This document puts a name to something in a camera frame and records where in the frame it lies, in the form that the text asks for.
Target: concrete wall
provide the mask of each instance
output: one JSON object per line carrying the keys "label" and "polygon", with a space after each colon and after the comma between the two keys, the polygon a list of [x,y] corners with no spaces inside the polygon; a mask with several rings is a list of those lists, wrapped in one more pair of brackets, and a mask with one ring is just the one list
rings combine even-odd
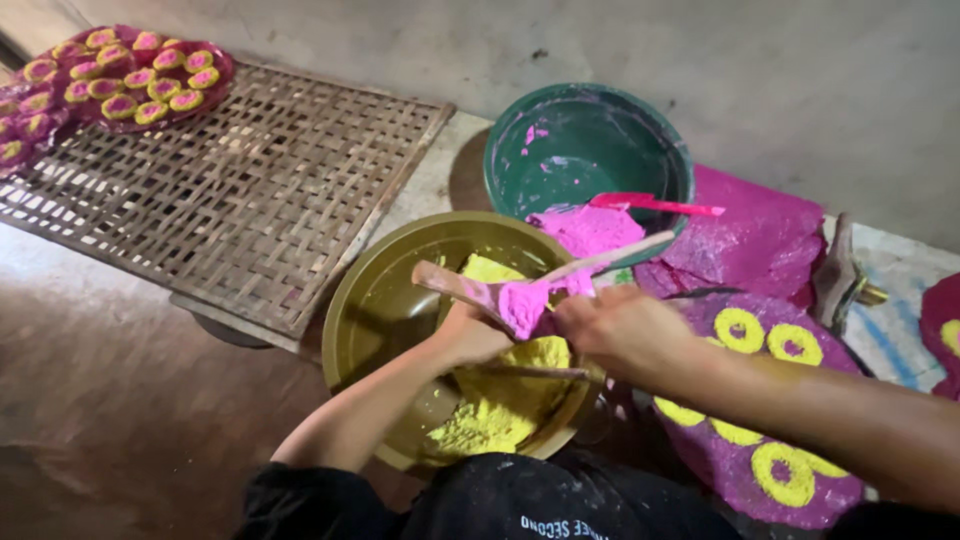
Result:
{"label": "concrete wall", "polygon": [[127,22],[490,118],[552,83],[619,86],[666,112],[699,162],[960,252],[960,198],[949,189],[960,185],[956,0],[2,6],[0,28],[32,52],[70,29]]}

